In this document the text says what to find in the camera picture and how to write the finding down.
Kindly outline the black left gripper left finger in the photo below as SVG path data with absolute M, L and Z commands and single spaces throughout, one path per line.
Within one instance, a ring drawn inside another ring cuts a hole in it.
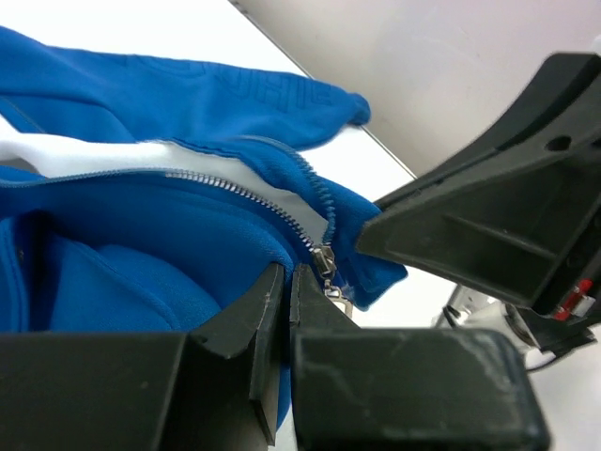
M 3 334 L 5 450 L 265 450 L 285 273 L 188 333 Z

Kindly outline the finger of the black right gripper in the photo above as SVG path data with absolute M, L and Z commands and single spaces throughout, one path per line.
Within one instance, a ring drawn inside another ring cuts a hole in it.
M 553 54 L 449 160 L 378 201 L 358 252 L 521 307 L 600 289 L 600 58 Z

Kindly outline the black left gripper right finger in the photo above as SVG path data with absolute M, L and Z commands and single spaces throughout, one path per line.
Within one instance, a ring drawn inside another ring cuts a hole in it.
M 516 348 L 478 329 L 363 329 L 294 271 L 292 409 L 301 450 L 546 450 Z

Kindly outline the silver zipper pull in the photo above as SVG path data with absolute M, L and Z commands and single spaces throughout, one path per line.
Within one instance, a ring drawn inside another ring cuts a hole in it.
M 312 251 L 312 258 L 323 281 L 324 295 L 351 319 L 353 313 L 352 302 L 344 295 L 343 290 L 334 284 L 337 266 L 333 250 L 328 245 L 318 245 Z

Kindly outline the blue zip jacket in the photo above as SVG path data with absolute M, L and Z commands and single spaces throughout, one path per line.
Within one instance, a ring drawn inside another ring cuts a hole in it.
M 362 96 L 279 71 L 1 31 L 1 330 L 189 332 L 328 245 L 361 310 L 407 276 L 355 240 L 378 207 L 303 158 Z

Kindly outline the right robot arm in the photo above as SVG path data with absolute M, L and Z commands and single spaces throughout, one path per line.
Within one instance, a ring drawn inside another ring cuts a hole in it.
M 438 328 L 487 328 L 555 364 L 600 320 L 600 57 L 550 55 L 507 111 L 378 201 L 358 252 L 455 283 Z

